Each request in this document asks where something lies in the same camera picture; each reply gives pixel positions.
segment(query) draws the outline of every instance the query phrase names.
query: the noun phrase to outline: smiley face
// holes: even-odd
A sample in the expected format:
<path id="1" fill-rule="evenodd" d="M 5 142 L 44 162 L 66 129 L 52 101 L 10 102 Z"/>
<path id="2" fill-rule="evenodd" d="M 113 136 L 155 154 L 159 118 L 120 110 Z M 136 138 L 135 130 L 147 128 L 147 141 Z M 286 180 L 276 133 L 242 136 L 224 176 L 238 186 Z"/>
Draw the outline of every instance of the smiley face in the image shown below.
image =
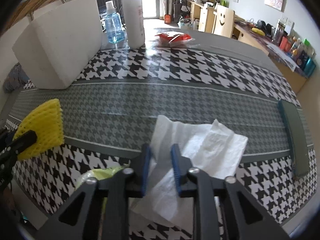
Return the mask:
<path id="1" fill-rule="evenodd" d="M 221 24 L 221 26 L 223 26 L 224 23 L 221 22 L 221 19 L 222 19 L 222 14 L 221 14 L 221 18 L 220 18 L 220 24 Z"/>

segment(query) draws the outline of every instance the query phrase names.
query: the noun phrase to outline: white bottle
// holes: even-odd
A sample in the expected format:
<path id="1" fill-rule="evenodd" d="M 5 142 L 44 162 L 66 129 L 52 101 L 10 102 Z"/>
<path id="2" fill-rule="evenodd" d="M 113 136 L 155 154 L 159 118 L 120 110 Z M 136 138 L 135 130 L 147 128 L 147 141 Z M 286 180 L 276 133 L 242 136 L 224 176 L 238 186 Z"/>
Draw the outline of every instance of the white bottle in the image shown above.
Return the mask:
<path id="1" fill-rule="evenodd" d="M 131 49 L 138 49 L 145 41 L 142 0 L 122 0 L 122 6 L 128 45 Z"/>

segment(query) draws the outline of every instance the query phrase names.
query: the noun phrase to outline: red plastic package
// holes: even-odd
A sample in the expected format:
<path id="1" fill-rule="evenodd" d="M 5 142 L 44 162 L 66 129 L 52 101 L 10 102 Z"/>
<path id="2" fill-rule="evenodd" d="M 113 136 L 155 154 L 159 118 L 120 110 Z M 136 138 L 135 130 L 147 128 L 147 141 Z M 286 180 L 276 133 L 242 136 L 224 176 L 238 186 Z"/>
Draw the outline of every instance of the red plastic package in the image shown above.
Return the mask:
<path id="1" fill-rule="evenodd" d="M 170 47 L 183 45 L 195 40 L 189 34 L 179 32 L 159 33 L 156 36 L 160 37 L 162 44 L 169 44 Z"/>

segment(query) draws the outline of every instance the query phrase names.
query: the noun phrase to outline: metal screw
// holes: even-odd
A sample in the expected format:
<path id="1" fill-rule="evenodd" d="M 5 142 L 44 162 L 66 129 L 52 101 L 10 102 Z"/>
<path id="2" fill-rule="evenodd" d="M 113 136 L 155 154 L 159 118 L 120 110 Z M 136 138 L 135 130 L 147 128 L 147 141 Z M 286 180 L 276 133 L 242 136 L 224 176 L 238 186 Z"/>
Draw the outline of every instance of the metal screw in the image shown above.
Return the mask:
<path id="1" fill-rule="evenodd" d="M 189 169 L 189 172 L 190 173 L 199 173 L 200 169 L 199 168 L 196 168 L 196 167 L 192 167 Z"/>
<path id="2" fill-rule="evenodd" d="M 134 170 L 132 168 L 125 168 L 122 170 L 124 174 L 132 174 Z"/>
<path id="3" fill-rule="evenodd" d="M 87 184 L 89 185 L 92 185 L 92 184 L 95 184 L 97 183 L 97 179 L 94 178 L 94 177 L 90 177 L 90 178 L 87 178 L 87 180 L 85 181 Z"/>
<path id="4" fill-rule="evenodd" d="M 227 182 L 227 183 L 229 183 L 229 184 L 234 184 L 234 183 L 236 183 L 236 181 L 237 181 L 234 176 L 228 176 L 228 177 L 226 177 L 224 180 L 225 180 L 225 182 Z"/>

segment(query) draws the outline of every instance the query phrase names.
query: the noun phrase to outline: white tissue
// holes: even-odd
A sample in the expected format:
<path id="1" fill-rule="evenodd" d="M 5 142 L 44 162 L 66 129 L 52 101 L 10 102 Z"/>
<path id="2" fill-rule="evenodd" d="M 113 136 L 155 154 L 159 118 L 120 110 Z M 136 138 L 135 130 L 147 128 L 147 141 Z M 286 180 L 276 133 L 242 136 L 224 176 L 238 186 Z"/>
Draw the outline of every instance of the white tissue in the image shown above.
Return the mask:
<path id="1" fill-rule="evenodd" d="M 235 134 L 217 120 L 212 125 L 195 125 L 158 116 L 150 144 L 156 165 L 149 173 L 146 196 L 134 201 L 131 209 L 156 223 L 192 232 L 193 199 L 177 195 L 170 157 L 172 144 L 178 143 L 182 156 L 190 158 L 195 167 L 224 179 L 235 174 L 247 141 L 247 137 Z"/>

